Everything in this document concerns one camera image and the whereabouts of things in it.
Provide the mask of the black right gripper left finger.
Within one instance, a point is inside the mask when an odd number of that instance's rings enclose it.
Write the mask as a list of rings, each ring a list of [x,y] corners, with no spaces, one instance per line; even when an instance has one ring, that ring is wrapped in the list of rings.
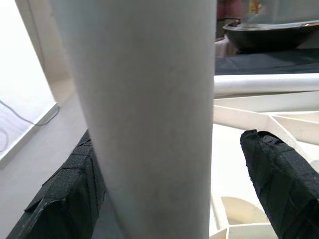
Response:
[[[85,132],[6,239],[91,239],[105,192],[97,156]]]

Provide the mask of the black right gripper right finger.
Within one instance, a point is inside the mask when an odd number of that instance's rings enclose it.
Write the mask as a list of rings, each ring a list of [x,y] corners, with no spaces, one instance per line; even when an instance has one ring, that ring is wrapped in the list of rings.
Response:
[[[267,131],[240,137],[257,197],[279,239],[319,239],[319,173]]]

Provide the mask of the white plastic table leg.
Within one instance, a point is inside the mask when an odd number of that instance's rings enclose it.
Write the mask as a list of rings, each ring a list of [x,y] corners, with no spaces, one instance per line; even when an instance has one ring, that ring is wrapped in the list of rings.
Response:
[[[214,0],[49,0],[118,217],[208,239]]]
[[[319,91],[319,73],[214,76],[215,96]]]

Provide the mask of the cream plastic ribbed table top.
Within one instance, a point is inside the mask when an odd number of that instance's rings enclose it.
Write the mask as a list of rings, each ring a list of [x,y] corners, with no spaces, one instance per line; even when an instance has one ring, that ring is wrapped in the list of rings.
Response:
[[[226,97],[214,101],[209,239],[277,239],[241,149],[246,130],[268,131],[319,172],[318,94]]]

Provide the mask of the black tablecloth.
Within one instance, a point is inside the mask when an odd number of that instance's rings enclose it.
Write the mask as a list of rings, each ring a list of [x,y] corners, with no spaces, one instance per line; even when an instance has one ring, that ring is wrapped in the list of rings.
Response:
[[[319,73],[319,49],[238,54],[215,59],[215,75]]]

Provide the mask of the black wok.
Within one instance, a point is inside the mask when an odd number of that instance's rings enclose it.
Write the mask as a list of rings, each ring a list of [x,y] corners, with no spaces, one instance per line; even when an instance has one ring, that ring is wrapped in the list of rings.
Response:
[[[292,26],[243,26],[235,21],[223,26],[225,34],[242,54],[292,50],[319,30],[319,23]]]

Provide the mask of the patterned cloth covered bench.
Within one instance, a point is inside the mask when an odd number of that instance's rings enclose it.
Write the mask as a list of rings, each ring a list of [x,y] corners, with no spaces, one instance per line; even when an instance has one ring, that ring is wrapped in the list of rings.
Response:
[[[227,36],[218,38],[215,41],[215,56],[224,58],[231,55],[236,55],[239,50],[230,42]]]

